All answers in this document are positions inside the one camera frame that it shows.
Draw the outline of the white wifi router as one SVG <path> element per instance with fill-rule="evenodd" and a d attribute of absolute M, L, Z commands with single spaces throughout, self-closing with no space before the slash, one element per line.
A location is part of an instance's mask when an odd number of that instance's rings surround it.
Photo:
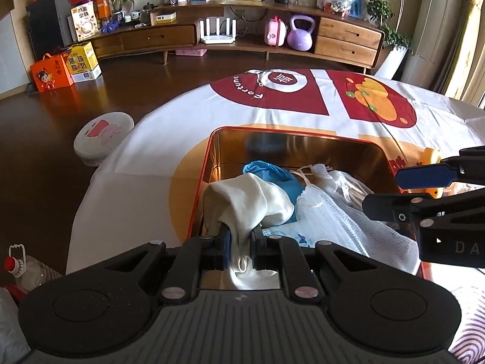
<path fill-rule="evenodd" d="M 237 37 L 237 21 L 225 18 L 224 23 L 221 23 L 219 17 L 213 21 L 207 17 L 199 21 L 199 33 L 202 44 L 233 44 Z"/>

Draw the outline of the purple kettlebell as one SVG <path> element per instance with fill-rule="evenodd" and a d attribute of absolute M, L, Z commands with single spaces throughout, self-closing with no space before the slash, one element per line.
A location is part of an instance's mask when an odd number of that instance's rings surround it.
<path fill-rule="evenodd" d="M 305 30 L 296 26 L 296 21 L 303 21 L 310 24 L 310 28 Z M 313 46 L 312 34 L 315 30 L 315 20 L 310 16 L 293 15 L 289 22 L 290 32 L 287 35 L 287 44 L 291 49 L 299 52 L 307 52 Z"/>

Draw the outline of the cream white cloth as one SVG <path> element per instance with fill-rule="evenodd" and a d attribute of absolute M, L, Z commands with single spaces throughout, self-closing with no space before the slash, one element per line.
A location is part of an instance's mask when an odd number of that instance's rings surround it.
<path fill-rule="evenodd" d="M 231 233 L 229 268 L 219 276 L 224 290 L 279 288 L 274 270 L 256 270 L 250 257 L 250 235 L 254 228 L 278 226 L 289 221 L 294 205 L 281 187 L 255 174 L 212 182 L 202 196 L 207 233 L 217 235 L 227 226 Z"/>

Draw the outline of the orange gift box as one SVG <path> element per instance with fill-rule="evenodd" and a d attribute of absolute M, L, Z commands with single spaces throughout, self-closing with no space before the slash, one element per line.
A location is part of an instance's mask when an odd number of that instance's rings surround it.
<path fill-rule="evenodd" d="M 71 87 L 74 82 L 61 54 L 44 54 L 30 66 L 30 72 L 39 93 Z"/>

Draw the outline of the white mesh laundry bag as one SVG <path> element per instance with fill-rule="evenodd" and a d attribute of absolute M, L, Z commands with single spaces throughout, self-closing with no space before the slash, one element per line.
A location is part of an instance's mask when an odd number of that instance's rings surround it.
<path fill-rule="evenodd" d="M 389 224 L 363 213 L 363 200 L 372 191 L 351 175 L 323 163 L 293 172 L 305 182 L 296 199 L 296 221 L 268 227 L 262 233 L 292 238 L 301 247 L 331 241 L 383 264 L 416 274 L 418 244 Z"/>

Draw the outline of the pink toy case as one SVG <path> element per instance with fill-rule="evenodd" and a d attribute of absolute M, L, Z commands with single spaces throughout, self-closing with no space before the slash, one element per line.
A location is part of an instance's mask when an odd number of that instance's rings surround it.
<path fill-rule="evenodd" d="M 265 27 L 264 41 L 271 47 L 281 47 L 284 45 L 287 35 L 287 27 L 281 18 L 273 16 L 268 20 Z"/>

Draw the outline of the yellow carton box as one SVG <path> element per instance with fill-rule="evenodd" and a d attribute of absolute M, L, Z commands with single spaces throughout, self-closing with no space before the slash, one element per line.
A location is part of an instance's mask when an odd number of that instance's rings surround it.
<path fill-rule="evenodd" d="M 74 83 L 96 80 L 102 73 L 90 42 L 73 45 L 62 57 Z"/>

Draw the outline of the black mini fridge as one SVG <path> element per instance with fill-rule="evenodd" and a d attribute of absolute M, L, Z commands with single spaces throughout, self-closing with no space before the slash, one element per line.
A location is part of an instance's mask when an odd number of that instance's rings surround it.
<path fill-rule="evenodd" d="M 37 0 L 26 6 L 29 36 L 36 60 L 58 53 L 74 42 L 69 0 Z"/>

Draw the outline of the wooden tv cabinet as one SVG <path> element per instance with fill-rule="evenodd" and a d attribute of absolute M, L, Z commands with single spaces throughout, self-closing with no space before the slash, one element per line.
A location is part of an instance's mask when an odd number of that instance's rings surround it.
<path fill-rule="evenodd" d="M 89 41 L 98 58 L 176 49 L 234 50 L 316 58 L 368 71 L 375 67 L 385 38 L 381 30 L 363 20 L 270 1 L 184 2 L 159 6 L 150 14 L 156 19 L 169 13 L 175 16 L 172 22 L 121 26 L 109 33 L 98 33 Z M 311 36 L 309 50 L 267 44 L 265 28 L 271 19 L 280 19 L 288 31 L 308 20 L 304 28 Z"/>

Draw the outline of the potted green tree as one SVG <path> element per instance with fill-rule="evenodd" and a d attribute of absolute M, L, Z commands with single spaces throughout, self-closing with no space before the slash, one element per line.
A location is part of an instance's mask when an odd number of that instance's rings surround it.
<path fill-rule="evenodd" d="M 375 76 L 384 79 L 392 79 L 397 73 L 400 64 L 404 61 L 406 53 L 411 48 L 411 38 L 400 32 L 400 24 L 404 16 L 405 0 L 399 0 L 397 19 L 393 25 L 392 18 L 395 16 L 391 4 L 387 0 L 366 0 L 367 15 L 371 22 L 384 33 L 383 48 L 388 48 L 389 53 Z"/>

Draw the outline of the white printed tablecloth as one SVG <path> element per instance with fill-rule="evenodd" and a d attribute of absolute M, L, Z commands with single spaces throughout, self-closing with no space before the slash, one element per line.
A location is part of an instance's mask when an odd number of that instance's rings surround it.
<path fill-rule="evenodd" d="M 67 271 L 150 239 L 187 236 L 210 134 L 223 126 L 315 132 L 372 142 L 390 168 L 484 142 L 484 112 L 430 90 L 354 72 L 252 69 L 147 114 L 97 168 L 72 227 Z"/>

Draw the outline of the yellow rubber duck toy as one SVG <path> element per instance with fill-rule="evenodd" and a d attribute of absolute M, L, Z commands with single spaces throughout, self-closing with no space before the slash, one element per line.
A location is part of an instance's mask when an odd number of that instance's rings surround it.
<path fill-rule="evenodd" d="M 425 148 L 422 156 L 422 166 L 425 166 L 426 187 L 425 191 L 433 198 L 441 198 L 444 192 L 443 187 L 437 187 L 435 174 L 440 172 L 437 164 L 441 162 L 441 153 L 433 148 Z"/>

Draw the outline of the blue plush shark toy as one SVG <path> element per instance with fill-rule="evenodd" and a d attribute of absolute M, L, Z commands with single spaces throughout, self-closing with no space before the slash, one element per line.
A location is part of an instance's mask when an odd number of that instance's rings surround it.
<path fill-rule="evenodd" d="M 242 169 L 243 201 L 262 227 L 296 221 L 296 203 L 303 185 L 288 170 L 257 160 Z"/>

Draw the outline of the red metal tin box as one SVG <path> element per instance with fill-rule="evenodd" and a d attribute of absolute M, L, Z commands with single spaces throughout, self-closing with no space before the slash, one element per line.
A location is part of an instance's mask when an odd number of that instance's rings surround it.
<path fill-rule="evenodd" d="M 303 185 L 303 189 L 304 180 L 293 172 L 323 163 L 358 179 L 372 191 L 371 194 L 395 194 L 398 191 L 390 162 L 383 149 L 375 144 L 332 136 L 223 127 L 213 132 L 208 141 L 198 183 L 198 202 L 192 212 L 192 233 L 208 234 L 202 203 L 207 186 L 242 175 L 243 167 L 257 160 L 288 170 Z M 399 222 L 383 223 L 412 238 L 410 233 L 401 229 Z"/>

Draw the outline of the plastic bottle red cap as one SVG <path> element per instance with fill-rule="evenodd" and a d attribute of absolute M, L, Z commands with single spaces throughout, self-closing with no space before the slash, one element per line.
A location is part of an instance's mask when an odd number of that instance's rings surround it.
<path fill-rule="evenodd" d="M 27 255 L 23 244 L 10 245 L 4 269 L 15 278 L 16 286 L 24 293 L 62 277 L 56 270 Z"/>

